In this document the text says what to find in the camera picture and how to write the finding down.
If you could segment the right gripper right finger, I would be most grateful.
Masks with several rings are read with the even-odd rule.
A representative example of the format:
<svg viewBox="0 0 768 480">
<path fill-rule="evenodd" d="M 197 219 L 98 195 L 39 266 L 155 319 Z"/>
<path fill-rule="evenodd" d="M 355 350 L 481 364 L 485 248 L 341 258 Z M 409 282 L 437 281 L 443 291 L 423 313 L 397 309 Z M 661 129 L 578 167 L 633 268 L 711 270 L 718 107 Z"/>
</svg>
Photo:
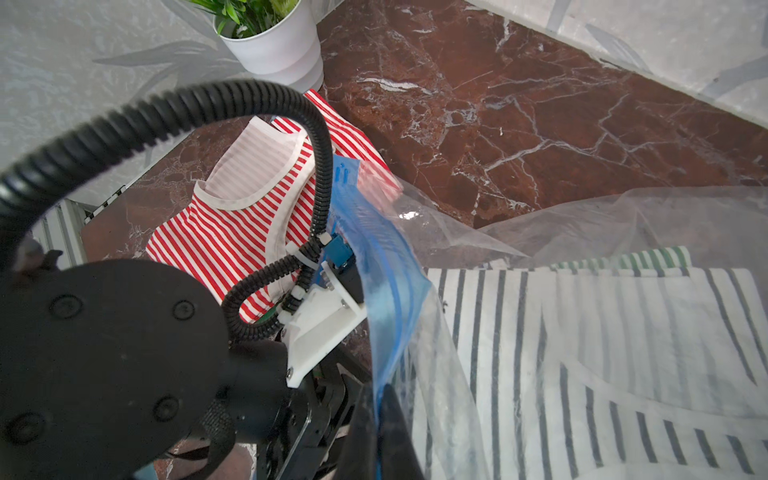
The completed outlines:
<svg viewBox="0 0 768 480">
<path fill-rule="evenodd" d="M 383 389 L 378 427 L 379 477 L 383 480 L 424 480 L 396 391 Z"/>
</svg>

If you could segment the red white striped top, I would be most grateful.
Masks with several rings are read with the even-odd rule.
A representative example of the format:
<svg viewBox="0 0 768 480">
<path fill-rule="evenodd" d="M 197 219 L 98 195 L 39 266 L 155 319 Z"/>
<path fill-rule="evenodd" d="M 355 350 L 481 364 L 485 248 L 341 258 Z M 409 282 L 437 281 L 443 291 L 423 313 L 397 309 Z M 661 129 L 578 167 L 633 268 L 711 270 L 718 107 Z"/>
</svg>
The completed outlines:
<svg viewBox="0 0 768 480">
<path fill-rule="evenodd" d="M 314 169 L 312 146 L 297 123 L 252 118 L 196 183 L 189 205 L 154 231 L 147 254 L 223 300 L 242 278 L 307 241 Z"/>
</svg>

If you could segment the clear vacuum bag blue zip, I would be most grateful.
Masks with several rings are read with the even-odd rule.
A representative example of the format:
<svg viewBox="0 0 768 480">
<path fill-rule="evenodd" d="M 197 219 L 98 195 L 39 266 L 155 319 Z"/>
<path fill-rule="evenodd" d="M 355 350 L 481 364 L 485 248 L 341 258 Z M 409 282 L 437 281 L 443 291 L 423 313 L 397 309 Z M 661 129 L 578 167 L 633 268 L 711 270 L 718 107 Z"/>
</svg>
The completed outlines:
<svg viewBox="0 0 768 480">
<path fill-rule="evenodd" d="M 354 169 L 380 479 L 763 479 L 767 191 L 643 188 L 479 230 Z"/>
</svg>

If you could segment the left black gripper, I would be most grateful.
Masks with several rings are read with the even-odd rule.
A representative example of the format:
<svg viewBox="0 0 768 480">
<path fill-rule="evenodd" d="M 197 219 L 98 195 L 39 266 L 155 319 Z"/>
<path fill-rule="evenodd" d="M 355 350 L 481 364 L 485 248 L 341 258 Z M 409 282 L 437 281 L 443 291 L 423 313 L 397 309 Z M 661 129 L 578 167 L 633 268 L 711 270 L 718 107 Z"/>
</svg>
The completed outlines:
<svg viewBox="0 0 768 480">
<path fill-rule="evenodd" d="M 337 346 L 298 387 L 287 386 L 288 372 L 283 344 L 238 344 L 228 355 L 216 398 L 231 415 L 236 442 L 256 447 L 255 478 L 334 477 L 370 369 Z"/>
</svg>

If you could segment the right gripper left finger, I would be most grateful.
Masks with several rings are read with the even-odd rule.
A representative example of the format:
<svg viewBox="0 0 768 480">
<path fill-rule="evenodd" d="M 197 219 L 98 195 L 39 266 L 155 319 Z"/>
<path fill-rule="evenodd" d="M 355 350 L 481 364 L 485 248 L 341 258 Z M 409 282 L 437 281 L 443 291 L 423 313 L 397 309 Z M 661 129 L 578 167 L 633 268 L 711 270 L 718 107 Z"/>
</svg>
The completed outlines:
<svg viewBox="0 0 768 480">
<path fill-rule="evenodd" d="M 373 389 L 370 383 L 366 383 L 362 386 L 354 406 L 334 479 L 377 478 L 377 435 Z"/>
</svg>

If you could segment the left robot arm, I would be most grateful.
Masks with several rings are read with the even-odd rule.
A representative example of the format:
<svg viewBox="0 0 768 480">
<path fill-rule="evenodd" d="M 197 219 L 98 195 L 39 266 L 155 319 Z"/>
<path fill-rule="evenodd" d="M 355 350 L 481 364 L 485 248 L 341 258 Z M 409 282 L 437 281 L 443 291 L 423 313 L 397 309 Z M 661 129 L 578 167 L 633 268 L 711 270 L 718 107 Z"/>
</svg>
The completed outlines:
<svg viewBox="0 0 768 480">
<path fill-rule="evenodd" d="M 269 479 L 337 463 L 366 367 L 337 348 L 297 388 L 287 350 L 231 344 L 192 276 L 109 260 L 1 279 L 1 475 L 135 479 L 163 456 L 211 477 L 239 443 Z"/>
</svg>

